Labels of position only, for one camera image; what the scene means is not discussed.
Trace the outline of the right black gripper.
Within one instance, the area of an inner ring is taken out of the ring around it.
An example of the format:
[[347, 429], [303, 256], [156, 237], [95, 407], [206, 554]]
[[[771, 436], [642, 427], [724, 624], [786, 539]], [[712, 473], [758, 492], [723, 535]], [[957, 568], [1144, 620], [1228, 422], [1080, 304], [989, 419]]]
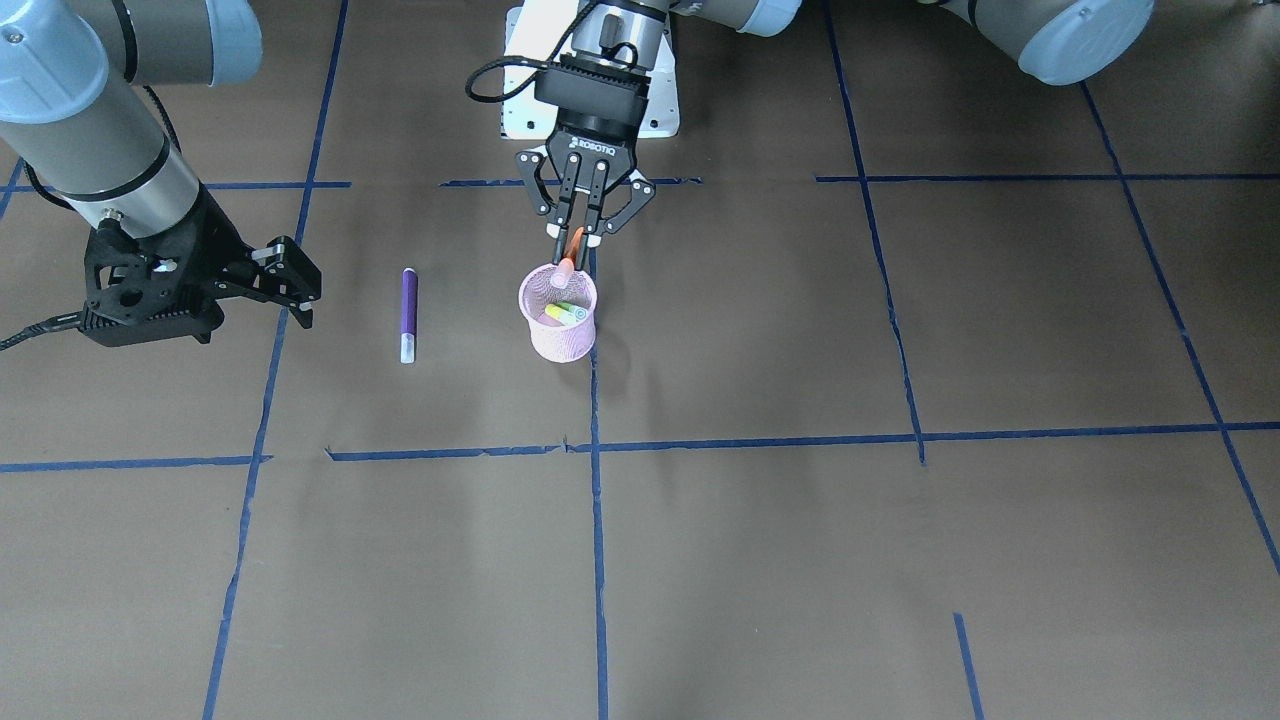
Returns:
[[323, 273], [289, 236], [264, 249], [247, 245], [206, 190], [173, 227], [160, 233], [160, 255], [177, 261], [179, 286], [198, 287], [215, 300], [262, 301], [259, 274], [270, 295], [285, 297], [287, 311], [303, 329], [314, 327], [310, 302], [323, 296]]

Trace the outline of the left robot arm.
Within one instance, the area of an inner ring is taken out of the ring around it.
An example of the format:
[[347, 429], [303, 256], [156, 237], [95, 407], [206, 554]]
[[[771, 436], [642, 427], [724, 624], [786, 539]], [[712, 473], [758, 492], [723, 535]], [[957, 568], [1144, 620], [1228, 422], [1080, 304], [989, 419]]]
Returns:
[[641, 138], [680, 124], [676, 61], [691, 61], [690, 94], [806, 110], [835, 91], [840, 129], [863, 83], [878, 101], [923, 94], [923, 69], [965, 61], [998, 82], [1070, 86], [1116, 61], [1142, 36], [1155, 1], [522, 1], [506, 18], [500, 135], [515, 152], [550, 238], [550, 264], [618, 233], [657, 195], [637, 165]]

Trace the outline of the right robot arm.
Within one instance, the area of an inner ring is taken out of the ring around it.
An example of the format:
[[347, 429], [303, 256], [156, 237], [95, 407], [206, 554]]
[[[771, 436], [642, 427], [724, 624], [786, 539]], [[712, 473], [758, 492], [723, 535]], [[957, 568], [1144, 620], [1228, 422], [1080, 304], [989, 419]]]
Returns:
[[206, 343], [230, 297], [312, 325], [321, 272], [291, 237], [264, 249], [241, 238], [154, 92], [252, 78], [262, 36], [250, 3], [5, 1], [1, 26], [3, 140], [38, 192], [90, 225], [83, 307], [23, 338]]

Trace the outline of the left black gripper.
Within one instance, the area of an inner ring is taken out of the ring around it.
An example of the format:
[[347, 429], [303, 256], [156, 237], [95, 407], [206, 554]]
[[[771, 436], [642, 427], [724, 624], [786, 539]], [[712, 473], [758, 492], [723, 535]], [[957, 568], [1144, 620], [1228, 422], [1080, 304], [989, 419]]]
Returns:
[[[637, 170], [637, 132], [646, 110], [649, 81], [605, 79], [567, 61], [543, 63], [532, 74], [538, 100], [558, 106], [545, 142], [516, 152], [516, 167], [532, 210], [556, 241], [553, 263], [568, 249], [573, 193], [588, 196], [588, 246], [620, 232], [657, 195], [657, 186]], [[626, 187], [627, 201], [604, 215], [605, 199]]]

